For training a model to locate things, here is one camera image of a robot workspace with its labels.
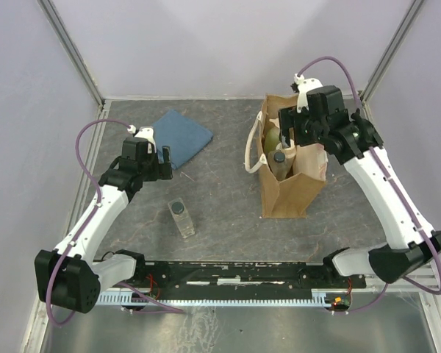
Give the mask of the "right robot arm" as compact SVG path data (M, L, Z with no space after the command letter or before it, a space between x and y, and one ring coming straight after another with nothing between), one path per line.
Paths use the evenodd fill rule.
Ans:
M437 259L441 230L419 212L391 166L374 125L345 108L342 92L317 79L294 85L294 107L281 108L279 125L287 146L320 144L356 180L383 227L386 242L369 249L343 249L331 255L321 276L339 287L348 276L376 275L391 284Z

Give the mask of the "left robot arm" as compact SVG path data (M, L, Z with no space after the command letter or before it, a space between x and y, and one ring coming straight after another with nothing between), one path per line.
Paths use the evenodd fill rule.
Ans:
M157 151L146 138L129 137L121 155L98 181L92 202L70 233L53 250L35 258L37 291L48 307L88 313L101 292L125 281L132 287L146 282L143 254L119 250L97 261L96 252L115 219L146 182L171 179L171 150Z

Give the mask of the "green pump bottle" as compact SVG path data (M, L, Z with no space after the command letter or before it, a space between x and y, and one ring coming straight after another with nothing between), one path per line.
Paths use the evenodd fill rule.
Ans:
M270 122L273 124L273 126L268 130L265 135L265 142L263 147L264 153L266 155L276 150L278 145L281 145L279 120L276 118L270 120Z

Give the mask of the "square clear bottle black cap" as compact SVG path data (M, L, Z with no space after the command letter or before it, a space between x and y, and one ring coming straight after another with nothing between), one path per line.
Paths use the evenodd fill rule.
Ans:
M275 178L280 182L287 178L292 168L294 157L281 150L271 151L268 154L268 165Z

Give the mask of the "brown canvas bag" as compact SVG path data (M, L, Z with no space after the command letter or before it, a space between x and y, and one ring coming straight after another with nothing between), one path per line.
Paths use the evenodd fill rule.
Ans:
M296 96L268 94L245 145L244 166L250 174L259 174L263 218L304 218L306 209L326 185L328 157L318 144L296 146L292 168L283 181L278 181L264 153L265 135L273 126L270 120L279 119L281 108L295 107Z

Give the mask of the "cream plastic bottle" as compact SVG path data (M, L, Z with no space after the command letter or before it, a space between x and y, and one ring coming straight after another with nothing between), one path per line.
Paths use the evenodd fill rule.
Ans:
M284 156L287 160L293 160L295 158L295 155L296 155L296 147L295 146L283 147L281 144L278 144L277 149L280 150L284 154Z

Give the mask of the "tall clear bottle black cap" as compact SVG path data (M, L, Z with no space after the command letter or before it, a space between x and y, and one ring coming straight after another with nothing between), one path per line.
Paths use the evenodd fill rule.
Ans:
M168 203L168 208L181 236L184 239L193 236L196 233L193 221L183 200L181 198L174 199Z

